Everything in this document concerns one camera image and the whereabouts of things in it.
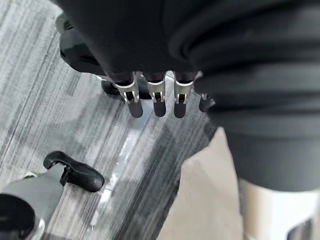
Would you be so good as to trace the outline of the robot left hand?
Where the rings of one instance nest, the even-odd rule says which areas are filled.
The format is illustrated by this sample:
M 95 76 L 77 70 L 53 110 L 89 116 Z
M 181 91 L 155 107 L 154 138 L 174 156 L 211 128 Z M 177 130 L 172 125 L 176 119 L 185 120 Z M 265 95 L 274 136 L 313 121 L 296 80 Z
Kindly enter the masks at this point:
M 80 43 L 62 51 L 80 72 L 106 75 L 131 104 L 133 72 L 202 75 L 175 84 L 176 115 L 191 88 L 225 132 L 246 240 L 310 240 L 320 210 L 320 3 L 317 0 L 57 0 Z

